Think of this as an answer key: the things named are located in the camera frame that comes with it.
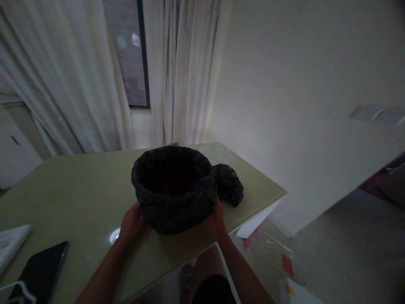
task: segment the white cabinet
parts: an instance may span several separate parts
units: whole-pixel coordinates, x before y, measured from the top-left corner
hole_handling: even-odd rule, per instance
[[[0,105],[0,189],[14,186],[43,162],[32,144]]]

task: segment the person's left hand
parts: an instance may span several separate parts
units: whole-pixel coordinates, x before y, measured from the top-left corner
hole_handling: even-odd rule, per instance
[[[136,202],[128,209],[122,219],[121,230],[117,242],[128,245],[136,239],[145,226],[145,219],[143,218],[143,215],[140,214],[140,204],[139,202]]]

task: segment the black garbage bag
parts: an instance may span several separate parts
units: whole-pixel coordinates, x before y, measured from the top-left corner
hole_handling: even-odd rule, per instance
[[[243,186],[238,175],[230,166],[218,164],[214,166],[215,181],[218,188],[218,197],[231,203],[234,207],[243,199]]]
[[[215,210],[214,168],[196,150],[165,146],[146,151],[131,175],[140,211],[159,234],[190,229]]]

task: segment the hand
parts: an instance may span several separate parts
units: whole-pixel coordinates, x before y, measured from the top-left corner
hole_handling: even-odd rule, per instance
[[[145,226],[145,219],[143,218],[143,215],[140,214],[140,204],[139,202],[136,202],[125,213],[116,242],[128,245],[137,238]]]
[[[224,223],[224,213],[219,198],[216,198],[216,208],[213,214],[207,219],[208,229],[214,238],[218,241],[222,236],[228,235]]]

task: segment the table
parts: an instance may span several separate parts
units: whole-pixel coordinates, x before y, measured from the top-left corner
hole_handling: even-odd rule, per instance
[[[244,186],[238,207],[223,204],[229,232],[243,229],[245,222],[245,232],[255,229],[286,194],[221,143],[187,147],[202,152],[212,165],[230,165]],[[69,241],[51,302],[73,303],[110,248],[111,233],[136,201],[131,169],[146,150],[53,157],[7,192],[0,199],[0,231],[30,224],[32,232],[0,278],[0,286],[17,281],[33,254]],[[125,266],[114,301],[131,298],[213,243],[204,223],[175,236],[150,231]]]

